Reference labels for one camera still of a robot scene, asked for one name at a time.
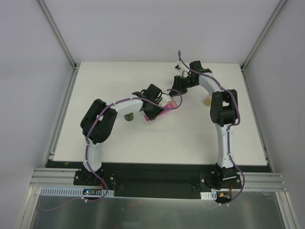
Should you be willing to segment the pink weekly pill organizer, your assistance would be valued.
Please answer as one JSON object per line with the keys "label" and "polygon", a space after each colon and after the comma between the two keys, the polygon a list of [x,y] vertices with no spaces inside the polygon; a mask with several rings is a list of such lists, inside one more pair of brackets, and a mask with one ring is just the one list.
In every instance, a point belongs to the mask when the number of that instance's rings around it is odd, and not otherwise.
{"label": "pink weekly pill organizer", "polygon": [[166,109],[163,109],[162,112],[158,116],[171,111],[172,109],[176,108],[177,106],[178,106],[177,102],[175,100],[172,100],[165,106]]}

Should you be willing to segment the clear bottle with yellow pills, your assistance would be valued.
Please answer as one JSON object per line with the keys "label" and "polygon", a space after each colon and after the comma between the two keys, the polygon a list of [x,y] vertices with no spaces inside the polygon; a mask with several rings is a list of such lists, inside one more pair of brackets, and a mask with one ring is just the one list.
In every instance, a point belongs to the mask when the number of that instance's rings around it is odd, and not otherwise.
{"label": "clear bottle with yellow pills", "polygon": [[203,100],[203,103],[206,107],[210,107],[212,104],[212,95],[208,94],[205,99]]}

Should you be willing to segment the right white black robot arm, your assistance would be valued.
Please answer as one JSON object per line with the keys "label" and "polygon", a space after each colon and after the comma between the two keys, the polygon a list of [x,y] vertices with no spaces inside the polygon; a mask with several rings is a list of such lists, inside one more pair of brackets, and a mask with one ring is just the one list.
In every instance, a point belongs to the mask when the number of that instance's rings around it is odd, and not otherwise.
{"label": "right white black robot arm", "polygon": [[193,61],[187,66],[179,60],[175,69],[179,75],[174,77],[174,90],[185,94],[189,88],[201,86],[211,96],[210,118],[217,132],[218,158],[215,171],[204,179],[204,183],[216,190],[226,188],[237,178],[233,153],[233,130],[240,124],[237,91],[225,89],[210,69],[202,67],[200,61]]}

